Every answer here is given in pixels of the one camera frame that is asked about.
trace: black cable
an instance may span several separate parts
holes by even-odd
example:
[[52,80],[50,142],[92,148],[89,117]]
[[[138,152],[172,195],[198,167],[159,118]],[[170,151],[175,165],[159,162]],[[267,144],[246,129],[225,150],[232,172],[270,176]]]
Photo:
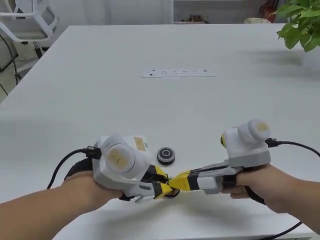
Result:
[[10,47],[9,47],[9,44],[7,43],[7,41],[5,40],[5,38],[1,34],[0,34],[0,38],[2,39],[2,41],[4,42],[4,44],[6,45],[6,47],[9,50],[9,53],[10,53],[10,56],[11,56],[11,59],[12,59],[12,63],[13,63],[13,67],[14,67],[15,85],[18,85],[19,78],[18,78],[18,71],[17,71],[17,65],[16,65],[15,57],[14,57],[14,55],[13,55],[13,53],[12,53]]
[[272,240],[272,239],[277,239],[283,235],[286,235],[288,233],[290,233],[291,231],[295,230],[297,227],[299,227],[300,225],[302,224],[302,221],[298,222],[296,225],[290,227],[289,229],[283,231],[283,232],[280,232],[279,234],[277,235],[273,235],[273,236],[266,236],[264,238],[260,238],[259,240]]
[[[303,145],[301,143],[297,143],[294,141],[277,141],[274,138],[268,138],[265,143],[268,145],[269,148],[273,148],[273,147],[277,147],[279,145],[294,145],[294,146],[298,146],[304,149],[308,149],[312,152],[314,152],[318,157],[320,157],[320,152],[318,152],[317,150],[313,149],[312,147],[309,147],[307,145]],[[280,232],[279,234],[273,235],[273,236],[267,236],[267,237],[263,237],[260,238],[259,240],[273,240],[273,239],[277,239],[283,235],[286,235],[288,233],[290,233],[291,231],[295,230],[297,227],[299,227],[302,224],[302,221],[298,222],[296,225],[290,227],[289,229]]]
[[282,144],[288,144],[288,145],[294,145],[294,146],[298,146],[298,147],[301,147],[301,148],[304,148],[304,149],[308,149],[312,152],[314,152],[315,154],[318,155],[318,157],[320,158],[320,152],[318,152],[317,150],[313,149],[312,147],[309,147],[309,146],[306,146],[306,145],[303,145],[301,143],[297,143],[297,142],[294,142],[294,141],[277,141],[279,143],[279,145],[282,145]]
[[85,154],[85,156],[89,159],[100,159],[101,155],[102,155],[100,148],[95,147],[95,146],[88,146],[87,148],[81,148],[81,149],[77,149],[77,150],[70,152],[68,155],[66,155],[64,158],[62,158],[62,160],[56,166],[56,168],[52,174],[51,180],[50,180],[48,186],[46,187],[46,189],[50,189],[52,187],[52,184],[54,183],[56,176],[57,176],[57,173],[58,173],[59,169],[61,168],[62,164],[64,164],[68,158],[70,158],[71,156],[78,154],[78,153]]
[[2,88],[2,90],[5,92],[5,94],[8,96],[7,91],[4,89],[4,86],[2,86],[2,84],[0,83],[0,87]]
[[53,174],[52,174],[52,177],[51,177],[51,180],[48,184],[48,186],[46,187],[46,189],[50,189],[52,184],[54,183],[55,179],[56,179],[56,176],[57,176],[57,173],[59,171],[59,169],[61,168],[62,164],[65,163],[65,161],[70,158],[72,155],[75,155],[75,154],[78,154],[78,153],[83,153],[85,154],[87,151],[86,148],[82,148],[82,149],[77,149],[77,150],[74,150],[72,152],[70,152],[68,155],[66,155],[64,158],[62,158],[62,160],[59,162],[59,164],[56,166]]

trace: white table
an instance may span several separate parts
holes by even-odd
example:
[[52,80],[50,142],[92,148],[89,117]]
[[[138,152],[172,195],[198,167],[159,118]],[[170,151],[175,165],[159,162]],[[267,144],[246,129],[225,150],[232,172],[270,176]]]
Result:
[[[319,76],[287,50],[277,24],[73,26],[0,106],[0,202],[44,189],[60,159],[99,136],[143,134],[170,146],[175,175],[227,157],[225,128],[266,120],[279,140],[320,149]],[[149,68],[207,67],[216,77],[141,78]],[[320,181],[320,160],[298,147],[271,150],[272,163]],[[60,185],[69,168],[60,170]],[[135,204],[113,200],[79,217],[55,240],[257,239],[297,222],[252,200],[181,193]],[[312,236],[301,226],[286,237]]]

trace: power strip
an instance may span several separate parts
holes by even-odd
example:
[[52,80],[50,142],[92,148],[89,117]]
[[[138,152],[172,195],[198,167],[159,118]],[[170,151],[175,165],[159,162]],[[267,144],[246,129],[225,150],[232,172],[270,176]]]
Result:
[[211,70],[205,68],[190,69],[151,69],[142,73],[142,78],[180,78],[180,77],[216,77]]

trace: wire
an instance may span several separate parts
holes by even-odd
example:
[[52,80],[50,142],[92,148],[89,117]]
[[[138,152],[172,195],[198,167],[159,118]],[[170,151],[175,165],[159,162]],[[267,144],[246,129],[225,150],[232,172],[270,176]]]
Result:
[[17,71],[17,65],[16,65],[15,57],[14,57],[14,55],[13,55],[13,53],[12,53],[10,47],[9,47],[9,44],[7,43],[7,41],[5,40],[5,38],[1,34],[0,34],[0,38],[2,39],[2,41],[4,42],[4,44],[6,45],[6,47],[9,50],[9,53],[10,53],[10,56],[11,56],[11,59],[12,59],[12,63],[13,63],[13,66],[14,66],[15,85],[18,85],[19,78],[18,78],[18,71]]
[[301,148],[304,148],[304,149],[308,149],[312,152],[314,152],[315,154],[317,154],[317,156],[320,158],[320,152],[318,152],[317,150],[313,149],[312,147],[309,147],[309,146],[306,146],[306,145],[303,145],[301,143],[297,143],[297,142],[294,142],[294,141],[277,141],[279,143],[279,145],[283,145],[283,144],[287,144],[287,145],[294,145],[294,146],[298,146],[298,147],[301,147]]
[[2,86],[2,84],[0,83],[0,87],[2,88],[2,90],[5,92],[5,94],[8,96],[7,91],[4,89],[4,86]]
[[[301,148],[304,148],[304,149],[308,149],[308,150],[314,152],[320,158],[320,152],[318,152],[317,150],[313,149],[312,147],[309,147],[307,145],[303,145],[301,143],[297,143],[297,142],[294,142],[294,141],[277,141],[274,138],[268,138],[265,142],[266,142],[266,144],[268,144],[269,148],[277,147],[279,145],[294,145],[294,146],[298,146],[298,147],[301,147]],[[297,227],[299,227],[301,225],[302,225],[302,221],[298,222],[296,225],[290,227],[289,229],[287,229],[287,230],[285,230],[283,232],[280,232],[279,234],[276,234],[276,235],[273,235],[273,236],[263,237],[263,238],[260,238],[259,240],[277,239],[277,238],[279,238],[279,237],[281,237],[283,235],[286,235],[286,234],[290,233],[291,231],[295,230]]]
[[283,232],[280,232],[279,234],[277,235],[273,235],[273,236],[267,236],[267,237],[264,237],[264,238],[260,238],[259,240],[272,240],[272,239],[277,239],[283,235],[286,235],[288,233],[290,233],[291,231],[295,230],[297,227],[299,227],[300,225],[302,224],[302,221],[298,222],[296,225],[290,227],[289,229],[283,231]]
[[64,158],[62,158],[62,160],[59,162],[59,164],[56,166],[54,172],[53,172],[53,175],[51,177],[51,180],[49,182],[49,185],[46,187],[46,189],[50,189],[52,187],[52,184],[54,183],[55,179],[56,179],[56,176],[57,176],[57,173],[59,171],[59,169],[61,168],[62,164],[65,163],[65,161],[70,158],[72,155],[75,155],[75,154],[78,154],[78,153],[83,153],[85,154],[87,151],[86,148],[82,148],[82,149],[77,149],[77,150],[74,150],[72,152],[70,152],[68,155],[66,155]]

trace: white wall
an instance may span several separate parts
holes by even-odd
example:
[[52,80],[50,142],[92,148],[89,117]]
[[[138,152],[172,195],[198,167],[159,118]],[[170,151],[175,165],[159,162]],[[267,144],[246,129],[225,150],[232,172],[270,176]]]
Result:
[[49,0],[60,17],[54,41],[71,25],[173,23],[173,0]]

